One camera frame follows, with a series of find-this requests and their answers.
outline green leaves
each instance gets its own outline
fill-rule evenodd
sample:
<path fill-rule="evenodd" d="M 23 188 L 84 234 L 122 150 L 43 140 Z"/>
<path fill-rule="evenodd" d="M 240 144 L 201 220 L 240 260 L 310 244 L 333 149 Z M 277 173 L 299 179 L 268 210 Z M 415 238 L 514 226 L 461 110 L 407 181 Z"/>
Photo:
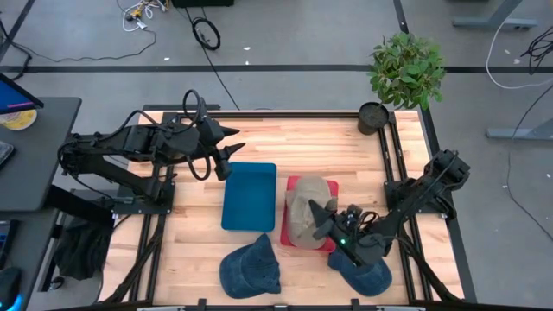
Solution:
<path fill-rule="evenodd" d="M 440 85 L 445 71 L 439 46 L 403 32 L 383 39 L 371 54 L 374 62 L 367 75 L 372 91 L 383 103 L 428 109 L 429 101 L 443 101 Z"/>
<path fill-rule="evenodd" d="M 421 70 L 419 66 L 416 65 L 407 65 L 407 73 L 409 74 L 418 74 L 420 72 L 423 72 L 424 70 Z"/>
<path fill-rule="evenodd" d="M 401 77 L 399 79 L 402 80 L 405 83 L 416 83 L 416 80 L 411 78 L 410 76 L 404 76 L 404 77 Z"/>

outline tan bucket hat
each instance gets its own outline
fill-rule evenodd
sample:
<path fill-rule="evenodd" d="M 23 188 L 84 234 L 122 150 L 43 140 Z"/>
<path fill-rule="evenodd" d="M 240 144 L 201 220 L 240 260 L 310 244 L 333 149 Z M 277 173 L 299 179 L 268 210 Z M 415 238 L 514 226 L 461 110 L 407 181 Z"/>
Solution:
<path fill-rule="evenodd" d="M 316 250 L 325 244 L 325 238 L 313 238 L 316 226 L 309 200 L 314 200 L 321 206 L 336 209 L 338 200 L 332 197 L 327 181 L 318 176 L 300 178 L 294 190 L 286 192 L 288 213 L 288 237 L 290 242 L 304 249 Z"/>

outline wooden tabletop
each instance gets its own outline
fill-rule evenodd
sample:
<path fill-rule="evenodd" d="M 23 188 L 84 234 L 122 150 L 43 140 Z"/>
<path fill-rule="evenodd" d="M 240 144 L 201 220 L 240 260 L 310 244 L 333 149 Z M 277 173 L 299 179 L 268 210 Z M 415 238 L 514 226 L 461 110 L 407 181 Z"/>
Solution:
<path fill-rule="evenodd" d="M 162 111 L 149 112 L 161 121 Z M 397 111 L 397 127 L 409 177 L 417 178 L 429 161 L 419 116 L 415 111 Z M 393 277 L 382 295 L 364 297 L 344 281 L 338 271 L 327 266 L 327 254 L 283 246 L 279 242 L 286 180 L 291 175 L 318 175 L 340 185 L 339 205 L 356 204 L 365 210 L 387 214 L 383 182 L 385 169 L 378 135 L 363 136 L 355 118 L 219 118 L 222 125 L 240 129 L 220 146 L 246 143 L 232 156 L 235 162 L 272 162 L 277 165 L 276 226 L 269 237 L 280 263 L 282 293 L 263 294 L 235 300 L 227 296 L 219 282 L 223 257 L 259 237 L 257 232 L 229 232 L 221 228 L 225 183 L 215 173 L 207 181 L 193 178 L 186 164 L 175 168 L 175 205 L 169 215 L 157 275 L 156 305 L 195 305 L 207 298 L 209 305 L 348 305 L 358 298 L 361 304 L 405 304 L 408 302 L 397 243 L 385 261 Z M 140 123 L 147 123 L 143 117 Z M 392 166 L 399 180 L 391 133 L 388 145 Z M 202 175 L 205 165 L 194 162 Z M 147 176 L 151 165 L 131 163 L 129 171 Z M 462 296 L 445 221 L 437 214 L 417 216 L 426 260 L 453 294 Z M 135 215 L 113 234 L 105 265 L 106 298 L 121 283 L 135 261 L 143 216 Z M 417 298 L 422 299 L 418 271 L 411 259 Z M 143 297 L 147 277 L 141 283 Z"/>

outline blue tray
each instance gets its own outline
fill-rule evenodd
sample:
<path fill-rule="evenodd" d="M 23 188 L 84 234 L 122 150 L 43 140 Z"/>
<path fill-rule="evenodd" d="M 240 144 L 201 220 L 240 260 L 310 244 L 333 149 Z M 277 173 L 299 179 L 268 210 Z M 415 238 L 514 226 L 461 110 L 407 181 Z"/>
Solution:
<path fill-rule="evenodd" d="M 255 232 L 275 229 L 277 166 L 232 162 L 231 168 L 225 184 L 223 229 Z"/>

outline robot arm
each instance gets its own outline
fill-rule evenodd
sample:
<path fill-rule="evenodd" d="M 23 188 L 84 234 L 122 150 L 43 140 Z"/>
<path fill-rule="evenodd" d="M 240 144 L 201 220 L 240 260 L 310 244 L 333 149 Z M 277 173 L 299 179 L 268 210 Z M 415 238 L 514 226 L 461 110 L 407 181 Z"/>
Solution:
<path fill-rule="evenodd" d="M 162 196 L 160 172 L 164 167 L 188 162 L 191 169 L 193 160 L 204 158 L 208 162 L 205 180 L 210 173 L 212 157 L 215 173 L 220 181 L 231 173 L 228 160 L 245 144 L 238 143 L 223 149 L 217 143 L 226 136 L 239 133 L 239 130 L 221 126 L 211 119 L 203 98 L 199 99 L 198 111 L 191 117 L 190 124 L 169 121 L 158 124 L 143 111 L 133 111 L 119 129 L 109 135 L 73 134 L 58 150 L 58 159 L 65 174 L 77 178 L 81 174 L 96 174 L 132 189 L 139 197 L 153 202 Z M 126 126 L 130 118 L 143 114 L 152 124 Z M 104 159 L 104 156 L 122 156 L 133 162 L 151 162 L 154 165 L 152 176 L 140 177 Z"/>
<path fill-rule="evenodd" d="M 357 266 L 374 264 L 387 256 L 392 242 L 397 239 L 405 246 L 419 269 L 445 301 L 459 300 L 448 292 L 443 283 L 420 256 L 404 231 L 404 223 L 428 206 L 448 218 L 456 216 L 453 205 L 446 199 L 449 193 L 459 189 L 467 181 L 470 167 L 457 157 L 456 152 L 440 151 L 425 167 L 419 179 L 385 183 L 390 212 L 382 218 L 365 221 L 369 212 L 350 205 L 338 214 L 309 201 L 317 231 L 314 238 L 329 236 Z"/>

